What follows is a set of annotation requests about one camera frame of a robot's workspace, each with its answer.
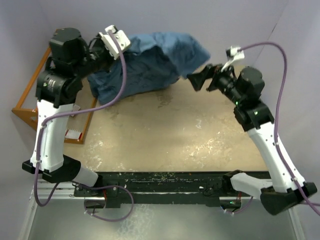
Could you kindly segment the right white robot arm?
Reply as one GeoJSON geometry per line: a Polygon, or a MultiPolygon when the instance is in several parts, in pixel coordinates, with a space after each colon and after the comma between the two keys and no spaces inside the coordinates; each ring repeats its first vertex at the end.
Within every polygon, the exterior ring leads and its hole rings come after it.
{"type": "Polygon", "coordinates": [[[301,176],[290,159],[282,161],[287,152],[276,136],[275,118],[261,100],[265,82],[258,69],[245,67],[235,76],[233,66],[224,70],[220,64],[208,64],[202,71],[188,74],[187,79],[196,92],[211,79],[206,90],[219,90],[235,105],[235,119],[254,142],[267,166],[270,179],[255,178],[241,170],[225,174],[222,190],[226,195],[245,193],[260,200],[264,209],[275,216],[318,191],[313,182],[301,176]]]}

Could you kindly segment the small red white card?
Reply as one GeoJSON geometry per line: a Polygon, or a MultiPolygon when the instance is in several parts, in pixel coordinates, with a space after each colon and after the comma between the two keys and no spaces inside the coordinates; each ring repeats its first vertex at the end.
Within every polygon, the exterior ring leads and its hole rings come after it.
{"type": "Polygon", "coordinates": [[[79,111],[81,109],[81,107],[77,104],[74,104],[73,107],[72,107],[72,114],[70,115],[71,117],[74,117],[75,116],[75,112],[79,111]]]}

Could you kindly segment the orange wooden rack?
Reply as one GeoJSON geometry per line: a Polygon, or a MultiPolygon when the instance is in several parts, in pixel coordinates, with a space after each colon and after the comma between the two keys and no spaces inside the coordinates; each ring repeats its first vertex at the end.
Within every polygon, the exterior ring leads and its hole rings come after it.
{"type": "MultiPolygon", "coordinates": [[[[17,102],[16,106],[11,110],[13,114],[15,114],[18,118],[20,118],[22,121],[24,121],[27,125],[29,125],[34,130],[38,129],[38,118],[41,118],[41,122],[43,122],[44,119],[54,116],[59,112],[58,109],[54,108],[50,104],[46,104],[45,106],[43,106],[40,111],[38,111],[38,107],[35,107],[35,108],[23,107],[23,104],[27,99],[30,91],[36,85],[38,76],[43,70],[50,54],[51,54],[51,49],[48,47],[42,59],[40,60],[36,70],[34,71],[31,79],[29,80],[29,83],[27,84],[24,92],[22,93],[19,101],[17,102]]],[[[83,80],[82,84],[83,84],[83,88],[77,94],[75,104],[80,106],[81,109],[94,108],[97,104],[97,99],[92,97],[88,81],[83,80]]],[[[84,116],[80,116],[79,114],[74,115],[74,117],[71,117],[70,115],[64,116],[63,119],[66,120],[66,123],[65,123],[66,130],[72,129],[72,130],[78,130],[82,132],[82,136],[79,140],[67,139],[64,136],[64,142],[69,144],[83,144],[85,142],[85,138],[87,135],[87,131],[89,129],[89,125],[91,123],[92,116],[93,116],[92,112],[85,112],[84,116]]]]}

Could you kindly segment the blue cartoon print pillowcase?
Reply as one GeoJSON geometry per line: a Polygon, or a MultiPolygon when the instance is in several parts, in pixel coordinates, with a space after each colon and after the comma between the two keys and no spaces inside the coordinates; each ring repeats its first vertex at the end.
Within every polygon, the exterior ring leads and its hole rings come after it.
{"type": "MultiPolygon", "coordinates": [[[[124,52],[126,84],[121,98],[168,88],[186,78],[210,58],[210,52],[189,33],[152,32],[129,37],[124,52]]],[[[122,86],[120,60],[87,77],[91,93],[101,105],[111,102],[122,86]]]]}

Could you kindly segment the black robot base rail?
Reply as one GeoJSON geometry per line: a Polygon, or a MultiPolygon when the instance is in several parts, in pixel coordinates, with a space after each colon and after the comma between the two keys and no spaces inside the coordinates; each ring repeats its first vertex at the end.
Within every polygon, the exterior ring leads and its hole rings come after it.
{"type": "Polygon", "coordinates": [[[240,194],[224,186],[225,171],[100,172],[107,190],[76,186],[75,197],[102,198],[107,208],[122,204],[205,205],[218,207],[240,194]]]}

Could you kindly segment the red white box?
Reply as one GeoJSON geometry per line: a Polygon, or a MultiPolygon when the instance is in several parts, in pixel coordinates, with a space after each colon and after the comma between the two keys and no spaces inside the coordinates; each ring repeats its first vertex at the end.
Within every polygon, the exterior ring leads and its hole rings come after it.
{"type": "Polygon", "coordinates": [[[65,132],[65,138],[71,140],[80,140],[82,136],[82,132],[75,129],[67,129],[65,132]]]}

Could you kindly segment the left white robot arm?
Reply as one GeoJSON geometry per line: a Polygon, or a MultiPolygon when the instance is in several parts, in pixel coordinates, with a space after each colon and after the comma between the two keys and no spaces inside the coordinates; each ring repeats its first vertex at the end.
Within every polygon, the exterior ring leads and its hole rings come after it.
{"type": "Polygon", "coordinates": [[[61,114],[72,111],[83,78],[114,63],[115,47],[102,33],[87,44],[80,31],[72,27],[56,30],[49,47],[51,56],[36,83],[36,143],[22,169],[30,174],[39,172],[50,183],[83,184],[91,196],[98,196],[103,191],[99,175],[63,154],[69,117],[61,114]]]}

